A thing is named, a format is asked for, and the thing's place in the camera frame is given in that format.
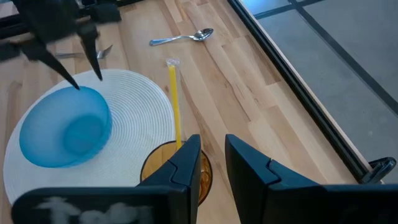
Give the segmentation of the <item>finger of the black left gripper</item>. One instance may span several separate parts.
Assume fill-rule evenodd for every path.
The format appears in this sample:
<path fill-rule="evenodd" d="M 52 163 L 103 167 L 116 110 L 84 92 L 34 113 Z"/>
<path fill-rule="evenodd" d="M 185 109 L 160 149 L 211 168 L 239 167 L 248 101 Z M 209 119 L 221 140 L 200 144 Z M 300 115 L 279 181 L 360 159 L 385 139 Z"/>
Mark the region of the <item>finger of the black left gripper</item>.
<path fill-rule="evenodd" d="M 99 33 L 96 29 L 95 24 L 92 22 L 79 23 L 77 34 L 80 37 L 81 45 L 93 71 L 96 73 L 96 76 L 102 81 L 103 77 L 101 74 L 96 51 L 96 39 L 99 37 Z"/>
<path fill-rule="evenodd" d="M 40 61 L 61 75 L 75 89 L 80 90 L 77 82 L 67 72 L 65 67 L 46 49 L 45 44 L 37 39 L 29 39 L 21 42 L 21 50 L 31 61 Z"/>

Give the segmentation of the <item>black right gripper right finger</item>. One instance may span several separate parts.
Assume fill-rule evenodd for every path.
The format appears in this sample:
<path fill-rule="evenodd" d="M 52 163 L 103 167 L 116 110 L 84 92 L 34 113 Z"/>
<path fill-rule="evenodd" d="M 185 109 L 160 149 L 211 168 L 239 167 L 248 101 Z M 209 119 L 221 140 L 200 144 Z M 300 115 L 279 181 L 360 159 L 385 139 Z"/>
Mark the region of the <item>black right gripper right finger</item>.
<path fill-rule="evenodd" d="M 398 224 L 398 185 L 322 185 L 225 137 L 228 178 L 241 224 Z"/>

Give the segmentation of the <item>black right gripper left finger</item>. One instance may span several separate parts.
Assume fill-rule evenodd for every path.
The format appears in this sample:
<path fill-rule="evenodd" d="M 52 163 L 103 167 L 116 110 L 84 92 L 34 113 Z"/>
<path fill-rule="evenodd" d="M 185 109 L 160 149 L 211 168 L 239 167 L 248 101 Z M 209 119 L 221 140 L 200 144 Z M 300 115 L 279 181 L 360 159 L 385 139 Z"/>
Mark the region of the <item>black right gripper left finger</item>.
<path fill-rule="evenodd" d="M 13 224 L 196 224 L 200 156 L 194 134 L 135 187 L 31 190 L 13 203 Z"/>

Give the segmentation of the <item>blue translucent bowl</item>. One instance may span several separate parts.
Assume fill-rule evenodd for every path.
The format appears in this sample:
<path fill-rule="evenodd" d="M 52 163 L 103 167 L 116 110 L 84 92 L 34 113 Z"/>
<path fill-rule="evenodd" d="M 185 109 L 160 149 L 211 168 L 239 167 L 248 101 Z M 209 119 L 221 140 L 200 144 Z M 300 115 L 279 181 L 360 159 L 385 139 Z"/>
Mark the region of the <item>blue translucent bowl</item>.
<path fill-rule="evenodd" d="M 33 106 L 22 122 L 19 145 L 24 157 L 37 166 L 71 167 L 97 155 L 111 130 L 105 98 L 92 88 L 68 87 Z"/>

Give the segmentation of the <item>yellow straw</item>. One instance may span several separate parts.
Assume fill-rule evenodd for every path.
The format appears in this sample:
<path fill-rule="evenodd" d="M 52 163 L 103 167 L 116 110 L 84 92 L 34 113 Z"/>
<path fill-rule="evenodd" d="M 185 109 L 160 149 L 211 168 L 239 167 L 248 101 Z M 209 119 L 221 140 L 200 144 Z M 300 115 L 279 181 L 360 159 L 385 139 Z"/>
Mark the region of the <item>yellow straw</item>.
<path fill-rule="evenodd" d="M 175 143 L 176 150 L 182 146 L 182 128 L 181 128 L 181 115 L 180 115 L 180 74 L 179 65 L 180 60 L 177 58 L 168 58 L 166 64 L 169 71 L 170 80 L 170 96 L 171 104 L 174 112 L 174 126 L 175 126 Z"/>

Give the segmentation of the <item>silver metal spoon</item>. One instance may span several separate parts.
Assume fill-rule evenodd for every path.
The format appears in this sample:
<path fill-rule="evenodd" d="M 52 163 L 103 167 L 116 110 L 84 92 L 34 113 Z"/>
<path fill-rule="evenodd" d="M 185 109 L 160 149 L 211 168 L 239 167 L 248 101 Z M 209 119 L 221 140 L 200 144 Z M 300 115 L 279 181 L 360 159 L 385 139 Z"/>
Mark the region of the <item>silver metal spoon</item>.
<path fill-rule="evenodd" d="M 156 45 L 161 45 L 161 44 L 165 44 L 167 42 L 172 42 L 172 41 L 180 40 L 180 39 L 192 39 L 196 42 L 201 42 L 201 41 L 204 41 L 207 38 L 209 38 L 209 36 L 211 36 L 213 32 L 214 32 L 214 29 L 206 28 L 203 30 L 198 30 L 193 35 L 178 35 L 178 36 L 166 38 L 166 39 L 154 39 L 149 42 L 149 45 L 156 46 Z"/>

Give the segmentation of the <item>amber plastic tumbler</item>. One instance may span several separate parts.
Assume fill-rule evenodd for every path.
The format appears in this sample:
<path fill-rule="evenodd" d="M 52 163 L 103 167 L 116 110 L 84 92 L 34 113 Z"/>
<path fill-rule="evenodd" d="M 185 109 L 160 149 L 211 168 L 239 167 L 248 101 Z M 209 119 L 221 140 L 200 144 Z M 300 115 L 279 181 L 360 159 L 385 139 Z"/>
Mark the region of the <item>amber plastic tumbler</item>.
<path fill-rule="evenodd" d="M 145 159 L 140 173 L 140 182 L 144 181 L 158 170 L 176 152 L 176 142 L 169 141 L 155 148 Z M 213 183 L 213 169 L 210 160 L 204 151 L 201 151 L 201 180 L 199 191 L 199 205 L 201 205 L 210 193 Z"/>

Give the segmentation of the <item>white round woven placemat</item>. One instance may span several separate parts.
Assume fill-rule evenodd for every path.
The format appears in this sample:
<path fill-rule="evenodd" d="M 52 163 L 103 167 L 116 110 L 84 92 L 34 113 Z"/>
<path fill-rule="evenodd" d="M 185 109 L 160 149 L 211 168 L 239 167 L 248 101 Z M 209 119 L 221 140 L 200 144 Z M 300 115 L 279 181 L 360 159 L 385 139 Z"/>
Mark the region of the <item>white round woven placemat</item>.
<path fill-rule="evenodd" d="M 133 187 L 141 168 L 157 146 L 174 140 L 172 106 L 163 90 L 147 77 L 129 70 L 104 69 L 103 79 L 86 71 L 74 75 L 81 87 L 98 91 L 109 105 L 113 127 L 104 148 L 94 158 L 67 168 L 44 168 L 22 154 L 21 118 L 6 148 L 3 166 L 10 203 L 22 194 L 45 187 Z"/>

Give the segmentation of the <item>black aluminium table frame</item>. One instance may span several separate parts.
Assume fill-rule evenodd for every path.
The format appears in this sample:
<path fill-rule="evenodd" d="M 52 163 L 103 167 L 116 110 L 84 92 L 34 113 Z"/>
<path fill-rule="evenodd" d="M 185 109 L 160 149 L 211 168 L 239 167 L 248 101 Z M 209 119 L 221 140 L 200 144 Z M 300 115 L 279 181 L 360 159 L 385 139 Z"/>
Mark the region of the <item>black aluminium table frame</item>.
<path fill-rule="evenodd" d="M 217 169 L 235 134 L 316 182 L 359 182 L 373 169 L 240 0 L 109 0 L 122 21 L 101 29 L 114 51 L 101 65 L 139 72 L 162 88 L 165 59 L 182 63 L 183 125 L 201 134 Z M 196 42 L 154 39 L 214 29 Z"/>

